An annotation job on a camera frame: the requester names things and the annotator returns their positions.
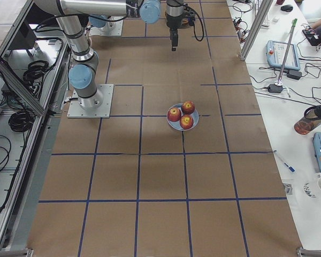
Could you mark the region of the white keyboard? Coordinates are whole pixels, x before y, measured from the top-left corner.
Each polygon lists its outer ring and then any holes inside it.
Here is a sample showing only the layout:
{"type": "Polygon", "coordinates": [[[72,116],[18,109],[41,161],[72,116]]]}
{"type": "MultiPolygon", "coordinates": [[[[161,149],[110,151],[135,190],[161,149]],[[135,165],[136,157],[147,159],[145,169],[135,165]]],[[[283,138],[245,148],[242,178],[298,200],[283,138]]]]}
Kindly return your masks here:
{"type": "Polygon", "coordinates": [[[270,27],[270,18],[269,18],[269,9],[271,7],[272,1],[263,1],[263,0],[255,0],[254,1],[254,12],[255,12],[255,20],[262,19],[262,28],[268,29],[270,27]]]}

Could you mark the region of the brown water bottle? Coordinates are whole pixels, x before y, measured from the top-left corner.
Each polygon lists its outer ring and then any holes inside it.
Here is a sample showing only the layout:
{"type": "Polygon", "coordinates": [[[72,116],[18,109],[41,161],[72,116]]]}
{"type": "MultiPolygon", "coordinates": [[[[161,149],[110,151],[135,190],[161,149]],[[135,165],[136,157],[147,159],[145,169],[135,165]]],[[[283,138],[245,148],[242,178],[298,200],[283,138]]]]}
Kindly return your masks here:
{"type": "Polygon", "coordinates": [[[321,105],[309,107],[303,117],[294,124],[298,134],[306,135],[321,124],[321,105]]]}

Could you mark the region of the metal rod green tip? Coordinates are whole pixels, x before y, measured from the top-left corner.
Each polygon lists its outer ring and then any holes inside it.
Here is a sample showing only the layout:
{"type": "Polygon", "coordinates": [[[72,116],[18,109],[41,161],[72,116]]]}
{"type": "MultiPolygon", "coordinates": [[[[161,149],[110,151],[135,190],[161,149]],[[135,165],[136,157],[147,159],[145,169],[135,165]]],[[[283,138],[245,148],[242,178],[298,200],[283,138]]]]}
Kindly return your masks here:
{"type": "Polygon", "coordinates": [[[276,86],[279,86],[279,87],[282,87],[282,75],[284,73],[285,64],[286,64],[286,60],[287,60],[289,49],[291,47],[291,42],[292,42],[292,38],[293,38],[293,34],[294,34],[294,29],[295,29],[296,23],[297,23],[297,18],[292,20],[292,26],[291,26],[290,33],[289,33],[289,39],[288,39],[288,42],[287,42],[286,51],[285,51],[284,57],[282,58],[281,70],[280,70],[280,73],[279,73],[279,76],[278,76],[278,80],[274,83],[276,86]]]}

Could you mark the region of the red apple near on plate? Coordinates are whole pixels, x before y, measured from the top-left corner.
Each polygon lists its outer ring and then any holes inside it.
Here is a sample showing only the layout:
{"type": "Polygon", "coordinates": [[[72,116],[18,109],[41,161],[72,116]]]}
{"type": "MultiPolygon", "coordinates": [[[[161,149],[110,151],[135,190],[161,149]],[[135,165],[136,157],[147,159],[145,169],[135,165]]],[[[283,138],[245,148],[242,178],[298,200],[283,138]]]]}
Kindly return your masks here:
{"type": "Polygon", "coordinates": [[[193,120],[193,117],[191,115],[183,115],[181,118],[180,118],[180,127],[183,129],[183,130],[188,130],[188,129],[191,129],[194,125],[194,120],[193,120]]]}

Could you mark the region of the far blue teach pendant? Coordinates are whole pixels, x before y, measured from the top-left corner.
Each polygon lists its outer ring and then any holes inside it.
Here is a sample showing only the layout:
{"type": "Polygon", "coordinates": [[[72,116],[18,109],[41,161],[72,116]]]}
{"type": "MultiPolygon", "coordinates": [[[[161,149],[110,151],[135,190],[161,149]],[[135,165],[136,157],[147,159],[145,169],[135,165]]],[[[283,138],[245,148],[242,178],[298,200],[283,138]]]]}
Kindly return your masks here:
{"type": "MultiPolygon", "coordinates": [[[[266,44],[266,58],[270,67],[281,68],[286,53],[287,43],[269,40],[266,44]]],[[[286,58],[285,69],[296,70],[301,69],[298,50],[296,44],[291,44],[286,58]]]]}

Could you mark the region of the black computer mouse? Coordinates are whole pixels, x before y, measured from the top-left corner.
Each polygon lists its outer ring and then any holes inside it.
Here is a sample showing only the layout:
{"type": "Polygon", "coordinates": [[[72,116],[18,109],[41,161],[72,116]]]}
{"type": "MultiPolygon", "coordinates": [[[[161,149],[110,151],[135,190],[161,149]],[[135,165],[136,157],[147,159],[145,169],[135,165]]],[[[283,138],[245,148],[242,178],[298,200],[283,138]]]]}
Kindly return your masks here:
{"type": "Polygon", "coordinates": [[[293,10],[293,6],[290,4],[282,5],[280,9],[284,12],[291,12],[293,10]]]}

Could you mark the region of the blue white pen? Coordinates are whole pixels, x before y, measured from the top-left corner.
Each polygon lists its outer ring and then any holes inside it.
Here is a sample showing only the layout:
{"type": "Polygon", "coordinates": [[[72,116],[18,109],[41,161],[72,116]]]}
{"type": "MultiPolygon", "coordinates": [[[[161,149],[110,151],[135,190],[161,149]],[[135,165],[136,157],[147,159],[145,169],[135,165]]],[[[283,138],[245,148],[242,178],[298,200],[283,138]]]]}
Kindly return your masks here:
{"type": "Polygon", "coordinates": [[[277,150],[274,150],[273,153],[287,167],[288,170],[295,172],[295,169],[286,160],[284,160],[277,150]]]}

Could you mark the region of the red apple far on plate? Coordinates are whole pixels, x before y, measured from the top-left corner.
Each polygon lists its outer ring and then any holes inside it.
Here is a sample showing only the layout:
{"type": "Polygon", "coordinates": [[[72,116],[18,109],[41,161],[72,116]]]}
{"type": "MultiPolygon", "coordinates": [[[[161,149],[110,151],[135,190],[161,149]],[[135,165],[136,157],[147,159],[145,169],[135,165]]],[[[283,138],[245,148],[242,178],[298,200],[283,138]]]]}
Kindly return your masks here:
{"type": "Polygon", "coordinates": [[[182,105],[181,105],[181,111],[185,114],[185,115],[190,115],[195,111],[195,104],[193,101],[185,101],[182,105]]]}

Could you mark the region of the red apple left on plate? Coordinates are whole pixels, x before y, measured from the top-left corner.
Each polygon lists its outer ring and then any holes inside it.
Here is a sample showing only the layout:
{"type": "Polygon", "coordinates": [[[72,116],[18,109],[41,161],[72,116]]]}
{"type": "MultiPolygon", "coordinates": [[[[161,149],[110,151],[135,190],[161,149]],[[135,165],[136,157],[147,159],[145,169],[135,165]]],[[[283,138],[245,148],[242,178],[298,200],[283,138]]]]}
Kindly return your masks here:
{"type": "Polygon", "coordinates": [[[167,119],[171,122],[178,122],[181,116],[181,110],[177,107],[171,107],[167,112],[167,119]]]}

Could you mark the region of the light blue plate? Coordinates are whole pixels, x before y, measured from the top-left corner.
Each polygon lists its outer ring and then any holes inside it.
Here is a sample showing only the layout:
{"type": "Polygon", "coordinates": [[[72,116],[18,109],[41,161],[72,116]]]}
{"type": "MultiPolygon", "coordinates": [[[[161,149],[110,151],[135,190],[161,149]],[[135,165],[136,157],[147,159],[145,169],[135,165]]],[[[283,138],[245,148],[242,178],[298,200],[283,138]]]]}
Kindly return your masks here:
{"type": "Polygon", "coordinates": [[[188,131],[194,128],[199,121],[198,111],[194,108],[193,112],[187,114],[182,108],[183,104],[175,104],[167,111],[167,122],[175,130],[188,131]]]}

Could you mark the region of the red apple on plate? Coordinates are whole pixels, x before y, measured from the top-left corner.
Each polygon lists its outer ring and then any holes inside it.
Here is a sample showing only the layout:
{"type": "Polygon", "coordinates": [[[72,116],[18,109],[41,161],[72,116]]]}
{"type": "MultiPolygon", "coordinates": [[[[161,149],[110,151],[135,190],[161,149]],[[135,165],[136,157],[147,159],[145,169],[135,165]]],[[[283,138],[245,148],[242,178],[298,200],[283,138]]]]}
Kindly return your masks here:
{"type": "Polygon", "coordinates": [[[171,122],[178,122],[181,116],[181,110],[177,107],[171,107],[167,112],[167,119],[171,122]]]}
{"type": "Polygon", "coordinates": [[[188,129],[191,129],[194,125],[194,120],[193,120],[193,117],[191,115],[183,115],[181,118],[180,118],[180,127],[183,129],[183,130],[188,130],[188,129]]]}
{"type": "Polygon", "coordinates": [[[195,104],[193,101],[185,101],[182,105],[181,105],[181,111],[185,114],[185,115],[190,115],[195,111],[195,104]]]}

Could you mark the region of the black power adapter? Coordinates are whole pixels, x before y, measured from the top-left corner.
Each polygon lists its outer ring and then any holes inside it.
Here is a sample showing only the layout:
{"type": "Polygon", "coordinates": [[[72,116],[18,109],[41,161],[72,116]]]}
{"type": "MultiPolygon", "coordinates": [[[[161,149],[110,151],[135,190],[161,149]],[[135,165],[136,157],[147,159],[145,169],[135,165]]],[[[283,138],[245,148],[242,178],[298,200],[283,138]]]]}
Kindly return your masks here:
{"type": "Polygon", "coordinates": [[[279,94],[283,91],[283,86],[278,86],[276,84],[269,84],[269,86],[267,87],[267,91],[269,93],[279,94]]]}

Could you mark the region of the aluminium frame post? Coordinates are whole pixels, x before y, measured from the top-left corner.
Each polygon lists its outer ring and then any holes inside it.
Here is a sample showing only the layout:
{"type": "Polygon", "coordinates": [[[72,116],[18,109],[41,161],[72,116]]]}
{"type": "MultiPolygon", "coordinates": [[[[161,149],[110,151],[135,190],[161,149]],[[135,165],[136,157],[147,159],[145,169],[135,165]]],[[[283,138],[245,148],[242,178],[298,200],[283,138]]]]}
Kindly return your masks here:
{"type": "Polygon", "coordinates": [[[255,40],[257,37],[257,34],[261,28],[261,24],[262,24],[262,19],[258,20],[258,19],[254,19],[250,32],[248,34],[247,39],[244,42],[243,48],[241,49],[241,52],[239,54],[239,58],[241,61],[245,61],[255,40]]]}

